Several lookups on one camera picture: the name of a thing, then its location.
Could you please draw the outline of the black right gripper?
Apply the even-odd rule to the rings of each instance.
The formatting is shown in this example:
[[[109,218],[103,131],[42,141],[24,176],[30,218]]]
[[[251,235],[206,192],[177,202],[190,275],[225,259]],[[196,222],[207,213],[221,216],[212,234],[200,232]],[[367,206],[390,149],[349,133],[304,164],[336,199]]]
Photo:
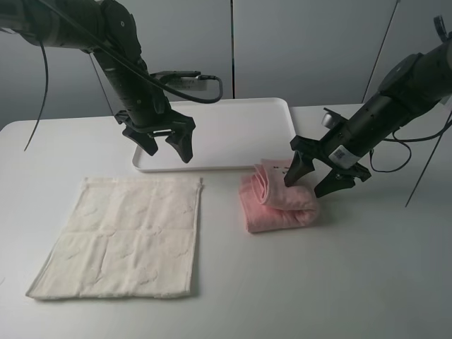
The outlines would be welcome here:
[[[337,144],[332,148],[323,141],[295,136],[290,141],[294,151],[289,170],[284,177],[285,186],[294,186],[299,179],[315,170],[313,161],[319,160],[331,171],[314,188],[317,198],[355,186],[355,179],[368,180],[370,171],[358,163],[359,158]]]

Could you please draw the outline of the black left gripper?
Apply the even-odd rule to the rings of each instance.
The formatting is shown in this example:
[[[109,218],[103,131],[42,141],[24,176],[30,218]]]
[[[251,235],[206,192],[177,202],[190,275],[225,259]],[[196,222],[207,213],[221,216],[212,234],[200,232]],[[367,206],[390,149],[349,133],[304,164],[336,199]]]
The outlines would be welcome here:
[[[154,138],[166,137],[165,142],[172,146],[182,162],[189,163],[193,157],[192,135],[195,129],[194,119],[168,109],[163,114],[151,115],[150,122],[142,126],[132,122],[130,113],[120,110],[114,118],[125,129],[122,134],[138,145],[148,155],[158,151]]]

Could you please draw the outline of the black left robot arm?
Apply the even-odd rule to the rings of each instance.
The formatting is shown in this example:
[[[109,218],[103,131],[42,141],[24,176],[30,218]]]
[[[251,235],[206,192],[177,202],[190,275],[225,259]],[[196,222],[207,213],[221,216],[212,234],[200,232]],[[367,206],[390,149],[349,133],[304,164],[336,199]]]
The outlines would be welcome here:
[[[172,109],[167,83],[195,78],[198,71],[148,73],[133,16],[118,1],[2,1],[1,30],[38,47],[92,54],[124,108],[114,114],[123,135],[149,155],[165,138],[183,162],[193,157],[191,117]]]

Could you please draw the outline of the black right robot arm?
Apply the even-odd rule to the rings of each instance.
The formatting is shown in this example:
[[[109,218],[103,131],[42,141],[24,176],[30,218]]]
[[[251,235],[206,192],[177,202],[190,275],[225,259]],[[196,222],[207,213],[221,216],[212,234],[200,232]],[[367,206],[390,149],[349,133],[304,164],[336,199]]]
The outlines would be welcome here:
[[[320,198],[350,189],[355,180],[371,176],[359,161],[388,135],[429,112],[451,94],[451,41],[432,51],[411,54],[384,78],[373,95],[349,119],[327,109],[322,124],[328,132],[322,139],[295,136],[291,142],[294,157],[284,177],[291,187],[314,171],[314,160],[330,167],[328,175],[316,185]]]

